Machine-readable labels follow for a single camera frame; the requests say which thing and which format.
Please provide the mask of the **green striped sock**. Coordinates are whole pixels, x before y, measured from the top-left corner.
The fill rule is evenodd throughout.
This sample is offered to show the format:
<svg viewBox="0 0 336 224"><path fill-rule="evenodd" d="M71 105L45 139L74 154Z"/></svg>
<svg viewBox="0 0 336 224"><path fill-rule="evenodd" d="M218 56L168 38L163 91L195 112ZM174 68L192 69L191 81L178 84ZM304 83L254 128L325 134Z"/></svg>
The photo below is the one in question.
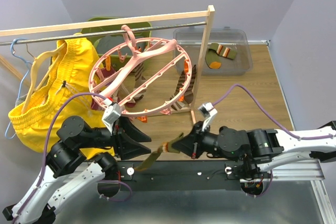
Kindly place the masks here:
<svg viewBox="0 0 336 224"><path fill-rule="evenodd" d="M184 137L184 133L180 133L175 139L168 142L163 142L156 151L153 151L139 166L135 167L134 170L137 172L144 171L150 168L156 160L161 156L162 153L175 153L179 154L180 151L173 148L173 144L181 140Z"/></svg>
<svg viewBox="0 0 336 224"><path fill-rule="evenodd" d="M205 55L205 62L210 69L219 69L222 65L221 59L234 60L237 51L218 43L211 43Z"/></svg>

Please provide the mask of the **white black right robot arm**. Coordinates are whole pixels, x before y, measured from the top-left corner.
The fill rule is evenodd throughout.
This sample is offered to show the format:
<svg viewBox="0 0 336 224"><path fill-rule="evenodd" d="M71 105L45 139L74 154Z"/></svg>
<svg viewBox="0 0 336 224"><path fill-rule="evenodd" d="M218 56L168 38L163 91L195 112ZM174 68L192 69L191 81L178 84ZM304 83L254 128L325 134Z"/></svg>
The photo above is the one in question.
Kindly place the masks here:
<svg viewBox="0 0 336 224"><path fill-rule="evenodd" d="M197 122L191 132L172 144L172 148L192 159L203 153L211 158L235 162L226 165L228 179L265 178L274 168L298 161L335 161L335 121L306 131L280 129L235 130L226 126L214 134Z"/></svg>

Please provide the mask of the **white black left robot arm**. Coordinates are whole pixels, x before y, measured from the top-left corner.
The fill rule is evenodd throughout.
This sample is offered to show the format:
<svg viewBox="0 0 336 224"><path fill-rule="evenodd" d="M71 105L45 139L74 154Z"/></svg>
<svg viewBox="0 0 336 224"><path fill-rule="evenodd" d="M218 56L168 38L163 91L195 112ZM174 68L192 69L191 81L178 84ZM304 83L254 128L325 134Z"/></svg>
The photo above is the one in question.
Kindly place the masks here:
<svg viewBox="0 0 336 224"><path fill-rule="evenodd" d="M91 128L83 118L71 116L63 122L57 136L59 141L46 155L35 184L20 202L4 208L6 220L53 223L66 201L90 184L102 179L120 180L117 158L129 160L151 152L143 143L152 139L125 117L113 123L112 131L109 131L105 127ZM93 162L81 175L64 184L88 160L82 151L84 148L100 148L103 152L92 157Z"/></svg>

